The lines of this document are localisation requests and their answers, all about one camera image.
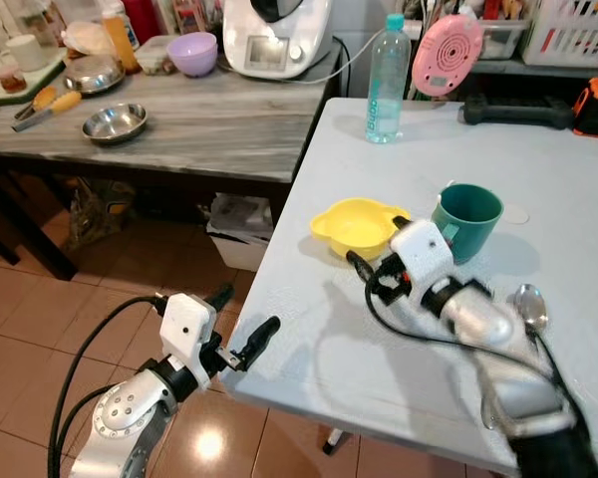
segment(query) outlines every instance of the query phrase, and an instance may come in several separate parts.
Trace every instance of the wall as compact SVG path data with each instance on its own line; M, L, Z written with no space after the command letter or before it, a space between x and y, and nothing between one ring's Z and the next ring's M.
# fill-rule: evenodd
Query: wall
M386 15L394 12L395 1L333 0L333 33L343 40L351 56L355 56L375 32L384 28ZM368 96L369 74L370 48L352 64L351 97Z

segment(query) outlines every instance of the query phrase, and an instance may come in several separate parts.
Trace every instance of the green cup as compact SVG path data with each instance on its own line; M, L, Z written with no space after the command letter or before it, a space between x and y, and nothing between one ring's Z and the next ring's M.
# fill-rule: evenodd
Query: green cup
M432 221L448 241L455 264L476 255L502 211L500 199L480 186L452 184L441 192Z

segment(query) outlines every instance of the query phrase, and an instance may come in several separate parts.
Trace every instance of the metal dish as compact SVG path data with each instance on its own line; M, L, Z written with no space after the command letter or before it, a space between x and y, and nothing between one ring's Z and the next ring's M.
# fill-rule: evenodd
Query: metal dish
M124 79L122 63L111 55L93 55L74 60L65 70L64 84L83 95L105 92Z
M115 105L84 121L82 133L95 143L115 144L140 134L147 125L148 117L142 105Z

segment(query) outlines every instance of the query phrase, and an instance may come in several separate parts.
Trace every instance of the cutting board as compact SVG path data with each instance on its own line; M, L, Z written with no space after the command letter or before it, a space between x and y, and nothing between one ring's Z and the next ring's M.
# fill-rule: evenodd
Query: cutting board
M53 57L46 67L35 72L23 73L24 79L27 81L27 88L21 92L8 94L0 86L0 105L20 105L32 101L40 90L64 70L63 60L66 54L67 49L60 48L54 51Z

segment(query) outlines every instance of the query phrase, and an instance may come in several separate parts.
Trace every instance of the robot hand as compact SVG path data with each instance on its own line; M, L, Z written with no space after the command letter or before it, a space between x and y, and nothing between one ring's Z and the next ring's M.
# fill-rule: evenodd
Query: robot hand
M390 241L393 254L376 271L355 253L347 256L366 282L366 302L375 319L402 337L470 352L482 390L483 422L504 433L523 476L598 476L584 417L548 350L539 353L522 318L495 303L485 286L452 276L451 250L436 224L402 217L395 224L400 231ZM382 277L391 277L396 287L380 283ZM432 313L456 340L394 327L381 318L372 295L386 305L408 297L415 311Z
M216 311L232 288L207 302L185 294L170 296L159 334L165 357L145 363L133 378L113 386L100 398L89 440L78 455L71 477L144 477L152 449L161 439L178 404L206 389L227 366L247 371L279 330L271 317L249 338L241 352L225 350L213 331Z

